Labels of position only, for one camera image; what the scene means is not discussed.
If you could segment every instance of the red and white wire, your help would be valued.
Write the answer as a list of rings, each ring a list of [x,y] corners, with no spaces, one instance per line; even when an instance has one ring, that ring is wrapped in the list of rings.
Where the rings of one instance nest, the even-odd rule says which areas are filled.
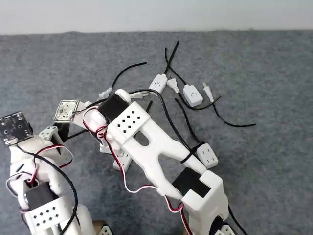
[[[85,115],[86,115],[86,113],[88,113],[90,110],[94,110],[94,109],[98,109],[98,106],[92,106],[92,107],[90,107],[89,109],[87,109],[87,110],[84,112],[83,117],[82,117],[83,125],[84,125],[84,126],[86,127],[86,129],[89,130],[89,131],[92,131],[92,130],[90,129],[90,127],[88,126],[88,124],[87,124],[86,121],[85,121]]]
[[[6,186],[6,188],[8,189],[8,191],[10,192],[10,194],[13,196],[13,197],[18,197],[18,195],[13,191],[13,189],[11,188],[11,186],[10,186],[10,182],[11,182],[11,180],[14,178],[14,177],[18,177],[18,176],[20,176],[20,175],[28,175],[29,177],[27,178],[27,180],[30,182],[30,180],[32,179],[32,177],[33,177],[33,174],[31,174],[31,173],[29,173],[29,172],[26,172],[26,171],[21,171],[21,172],[18,172],[18,173],[16,173],[16,174],[14,174],[14,175],[12,175],[12,176],[10,176],[7,180],[6,180],[6,182],[5,182],[5,186]]]
[[[109,147],[109,149],[110,149],[110,152],[112,153],[114,159],[116,160],[116,162],[117,162],[117,164],[118,164],[118,166],[119,166],[119,168],[120,168],[120,170],[121,170],[121,172],[122,172],[123,181],[124,181],[124,186],[125,186],[125,188],[126,188],[126,190],[127,190],[128,192],[130,192],[130,193],[138,193],[139,191],[143,190],[144,188],[153,188],[153,189],[155,189],[155,190],[158,190],[158,188],[155,187],[155,186],[153,186],[153,185],[144,185],[144,186],[140,187],[139,189],[137,189],[136,191],[130,190],[130,189],[127,187],[127,184],[126,184],[126,175],[125,175],[124,168],[123,168],[121,162],[119,161],[118,156],[117,156],[116,153],[114,152],[112,146],[110,145],[109,141],[107,140],[107,138],[106,138],[106,132],[104,133],[103,138],[104,138],[104,140],[107,142],[108,147]],[[172,207],[172,204],[171,204],[171,202],[170,202],[170,200],[169,200],[166,196],[164,196],[164,198],[165,198],[167,207],[168,207],[168,209],[170,210],[170,212],[172,212],[172,213],[179,213],[179,212],[182,210],[183,204],[181,204],[181,206],[179,206],[179,207],[177,207],[177,208],[173,208],[173,207]]]
[[[181,217],[182,223],[184,224],[185,230],[187,231],[188,235],[192,235],[192,231],[191,231],[191,229],[188,225],[188,222],[186,220],[183,207],[180,210],[180,217]]]
[[[73,155],[73,153],[72,153],[65,145],[63,145],[63,144],[55,144],[55,145],[52,145],[52,146],[48,146],[48,147],[42,148],[42,149],[40,149],[40,150],[37,152],[37,154],[40,154],[40,153],[42,153],[42,152],[45,152],[45,151],[48,151],[48,150],[51,150],[51,149],[54,149],[54,148],[65,148],[65,149],[67,150],[67,152],[69,152],[70,155],[71,155],[71,160],[68,161],[67,163],[65,163],[65,164],[63,164],[63,165],[61,165],[61,166],[59,166],[59,168],[66,167],[66,166],[68,166],[69,164],[71,164],[71,162],[72,162],[73,159],[74,159],[74,155]]]

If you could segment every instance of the black cable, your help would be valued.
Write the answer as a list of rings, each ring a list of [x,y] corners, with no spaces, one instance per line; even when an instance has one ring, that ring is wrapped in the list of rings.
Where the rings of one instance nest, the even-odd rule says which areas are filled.
[[[58,166],[56,166],[55,164],[53,164],[52,162],[50,162],[49,160],[47,160],[46,158],[36,154],[36,153],[31,153],[31,152],[27,152],[25,151],[24,149],[22,149],[18,144],[16,144],[16,147],[22,151],[23,153],[26,153],[26,154],[29,154],[31,156],[33,156],[34,158],[38,158],[40,159],[41,161],[47,163],[48,165],[50,165],[51,167],[53,167],[56,171],[58,171],[64,178],[65,180],[68,182],[68,184],[70,185],[70,187],[72,188],[73,190],[73,194],[74,194],[74,208],[73,208],[73,212],[72,212],[72,215],[68,221],[68,223],[65,225],[65,227],[62,229],[62,231],[60,232],[59,235],[63,235],[65,233],[65,231],[69,228],[70,224],[72,223],[73,219],[75,218],[76,216],[76,213],[77,213],[77,206],[78,206],[78,196],[77,196],[77,191],[75,189],[75,186],[73,184],[73,182],[69,179],[69,177],[61,170],[59,169]]]
[[[196,110],[196,111],[197,111],[197,110],[203,110],[203,109],[206,109],[206,108],[210,107],[211,105],[213,105],[216,101],[218,101],[218,100],[221,98],[221,96],[219,96],[219,97],[217,97],[212,103],[209,103],[209,104],[207,104],[207,105],[205,105],[205,106],[203,106],[203,107],[201,107],[201,108],[195,108],[195,107],[191,107],[191,106],[185,101],[184,97],[181,95],[180,92],[178,92],[178,95],[179,95],[180,99],[182,100],[182,102],[184,103],[184,105],[186,105],[186,107],[187,107],[188,109],[192,109],[192,110]]]
[[[146,108],[146,112],[147,112],[147,113],[149,113],[150,108],[151,108],[151,106],[152,106],[152,103],[153,103],[153,101],[150,100],[150,102],[149,102],[149,104],[148,104],[148,106],[147,106],[147,108]]]
[[[170,57],[169,61],[166,61],[167,65],[166,65],[166,69],[165,69],[165,71],[164,71],[164,74],[167,74],[168,69],[169,69],[170,66],[171,66],[171,62],[172,62],[172,60],[173,60],[173,58],[174,58],[175,52],[176,52],[176,50],[177,50],[177,48],[178,48],[178,45],[179,45],[179,41],[176,42],[176,45],[175,45],[175,47],[174,47],[174,50],[173,50],[173,52],[172,52],[172,54],[171,54],[171,57]]]
[[[228,210],[229,210],[229,214],[232,217],[232,219],[234,220],[235,224],[238,226],[238,228],[240,228],[240,230],[245,234],[248,235],[248,233],[243,229],[243,227],[241,227],[240,223],[236,220],[233,211],[231,210],[230,206],[228,205]]]
[[[112,83],[112,85],[111,85],[112,89],[113,89],[114,85],[116,84],[118,78],[119,78],[126,70],[129,70],[129,69],[132,68],[132,67],[136,67],[136,66],[140,66],[140,65],[145,65],[145,64],[147,64],[147,62],[142,62],[142,63],[138,63],[138,64],[134,64],[134,65],[129,65],[127,68],[123,69],[123,70],[116,76],[116,78],[114,79],[114,81],[113,81],[113,83]]]
[[[161,96],[161,94],[155,90],[152,90],[152,89],[139,89],[139,90],[136,90],[136,91],[133,91],[133,92],[130,92],[129,94],[134,94],[134,93],[137,93],[137,92],[152,92],[154,94],[156,94],[159,99],[161,100],[161,104],[162,104],[162,107],[163,107],[163,110],[165,112],[165,115],[168,119],[168,122],[170,123],[173,131],[175,132],[175,134],[177,135],[177,137],[179,138],[179,140],[181,141],[181,143],[189,150],[191,151],[191,148],[189,147],[189,145],[186,143],[186,141],[183,139],[183,137],[181,136],[181,134],[179,133],[179,131],[177,130],[176,126],[174,125],[168,111],[167,111],[167,108],[166,108],[166,105],[165,105],[165,102],[164,102],[164,99],[163,97]]]
[[[79,131],[79,132],[77,132],[77,133],[75,133],[75,134],[73,134],[73,135],[71,135],[71,136],[69,136],[68,138],[67,138],[67,140],[69,140],[69,139],[71,139],[71,138],[74,138],[74,137],[76,137],[76,136],[78,136],[78,135],[80,135],[80,134],[82,134],[82,133],[85,133],[85,132],[88,132],[88,130],[81,130],[81,131]]]
[[[213,104],[213,108],[214,108],[214,111],[215,111],[216,115],[217,115],[225,124],[227,124],[227,125],[229,125],[229,126],[233,126],[233,127],[250,127],[250,126],[255,126],[255,125],[256,125],[256,123],[248,124],[248,125],[235,125],[235,124],[231,124],[231,123],[229,123],[228,121],[225,121],[225,120],[221,117],[221,115],[217,112],[217,109],[216,109],[216,105],[215,105],[215,104]]]
[[[185,80],[184,80],[178,73],[176,73],[176,72],[174,71],[174,69],[171,67],[171,65],[168,63],[168,59],[167,59],[167,48],[165,48],[165,61],[166,61],[166,63],[169,65],[169,69],[173,72],[173,74],[175,74],[176,77],[178,77],[178,78],[182,81],[182,83],[183,83],[184,85],[187,85],[187,83],[185,82]]]
[[[192,127],[191,127],[191,125],[190,125],[189,118],[188,118],[188,116],[187,116],[187,113],[186,113],[184,107],[182,106],[182,104],[180,103],[180,101],[179,101],[177,98],[175,98],[175,101],[176,101],[177,104],[180,106],[180,108],[181,108],[181,110],[182,110],[182,113],[183,113],[184,116],[185,116],[185,120],[186,120],[188,129],[189,129],[189,131],[190,131],[190,134],[192,135],[192,137],[194,138],[194,140],[195,140],[197,143],[200,143],[199,138],[196,136],[194,130],[192,129]]]

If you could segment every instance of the black cable tie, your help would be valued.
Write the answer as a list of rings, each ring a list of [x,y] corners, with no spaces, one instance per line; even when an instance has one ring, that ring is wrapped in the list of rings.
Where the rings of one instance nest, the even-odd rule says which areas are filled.
[[[205,142],[200,142],[200,143],[198,143],[195,147],[193,147],[191,150],[190,150],[190,153],[187,155],[187,157],[185,157],[183,160],[181,160],[180,161],[180,163],[181,164],[183,164],[183,163],[185,163],[196,151],[197,151],[197,149],[200,147],[200,146],[202,146],[202,145],[204,145],[205,144]]]

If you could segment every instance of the power strip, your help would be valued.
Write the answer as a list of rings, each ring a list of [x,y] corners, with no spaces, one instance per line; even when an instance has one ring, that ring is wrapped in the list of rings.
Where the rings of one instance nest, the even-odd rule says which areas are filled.
[[[127,172],[128,168],[132,162],[132,158],[125,152],[123,152],[122,154],[119,154],[117,157],[118,157],[119,161],[121,162],[124,171]],[[115,170],[121,170],[116,161],[114,161],[114,163],[113,163],[113,168]]]

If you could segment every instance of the white plug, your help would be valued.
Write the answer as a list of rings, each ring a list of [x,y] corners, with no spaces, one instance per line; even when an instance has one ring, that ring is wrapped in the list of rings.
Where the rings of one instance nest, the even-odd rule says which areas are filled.
[[[120,163],[122,164],[124,171],[126,172],[129,168],[131,162],[132,162],[132,158],[125,152],[123,152],[122,154],[119,154],[117,157],[118,157]],[[121,170],[119,168],[119,165],[117,164],[117,161],[114,161],[113,168],[115,170]]]
[[[210,87],[205,82],[203,82],[203,89],[204,89],[207,97],[209,97],[211,103],[213,103],[214,102],[213,94],[211,92]]]
[[[134,94],[131,94],[132,99],[143,99],[145,96],[148,96],[148,92],[136,92]]]
[[[201,145],[197,149],[197,155],[207,169],[212,168],[219,163],[213,149],[208,143]]]
[[[199,104],[202,104],[203,97],[201,96],[201,94],[199,93],[199,91],[194,85],[186,84],[184,86],[183,93],[184,93],[185,99],[188,101],[191,107],[195,107]]]
[[[149,86],[149,89],[155,90],[159,92],[160,94],[163,92],[164,88],[166,87],[167,77],[165,74],[158,74],[152,81],[152,83]]]
[[[102,92],[102,93],[99,93],[99,96],[98,96],[98,100],[101,100],[101,99],[107,99],[109,98],[109,95],[112,91],[112,87],[108,88],[106,91]]]
[[[179,93],[179,92],[180,92],[180,91],[179,91],[179,88],[178,88],[178,86],[177,86],[177,81],[176,81],[175,78],[172,78],[172,79],[168,80],[168,81],[166,82],[166,84],[167,84],[170,88],[172,88],[176,93]]]

